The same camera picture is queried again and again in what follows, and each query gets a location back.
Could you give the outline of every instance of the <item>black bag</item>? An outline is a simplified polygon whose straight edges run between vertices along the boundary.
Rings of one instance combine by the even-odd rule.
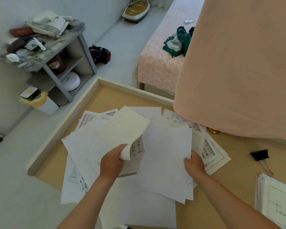
[[[103,47],[92,45],[89,47],[89,51],[94,63],[102,62],[107,64],[107,62],[110,61],[111,52]]]

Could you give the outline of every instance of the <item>black binder clip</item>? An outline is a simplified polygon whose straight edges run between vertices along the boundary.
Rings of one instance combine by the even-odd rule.
[[[256,161],[260,161],[263,166],[265,167],[265,169],[267,170],[267,175],[269,177],[272,177],[273,176],[273,172],[271,171],[269,165],[268,165],[268,161],[267,161],[267,158],[269,158],[268,156],[268,150],[267,149],[264,149],[264,150],[260,150],[260,151],[256,151],[256,152],[252,152],[250,153],[251,156],[256,160]]]

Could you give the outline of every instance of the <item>white tile floor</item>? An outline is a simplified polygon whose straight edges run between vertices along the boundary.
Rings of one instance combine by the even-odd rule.
[[[165,15],[151,8],[140,23],[119,20],[97,43],[111,51],[111,61],[98,65],[98,76],[136,86],[132,72],[140,52]],[[73,209],[60,205],[60,192],[26,175],[25,165],[94,78],[53,116],[33,110],[0,143],[0,228],[54,228]]]

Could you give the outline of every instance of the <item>hand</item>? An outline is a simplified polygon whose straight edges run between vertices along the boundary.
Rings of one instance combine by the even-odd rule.
[[[123,168],[124,161],[119,156],[126,146],[127,144],[119,145],[102,157],[100,177],[115,181]]]
[[[195,151],[192,150],[191,159],[185,158],[183,161],[185,170],[195,182],[198,182],[199,177],[207,174],[201,157]]]

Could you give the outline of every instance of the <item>geometric pattern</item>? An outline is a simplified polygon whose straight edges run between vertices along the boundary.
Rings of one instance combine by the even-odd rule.
[[[203,0],[174,0],[162,22],[153,33],[138,61],[138,81],[175,93],[176,83],[184,63],[184,56],[172,58],[164,51],[164,41],[176,32],[179,26],[189,31],[195,23],[184,25],[185,20],[197,21]]]

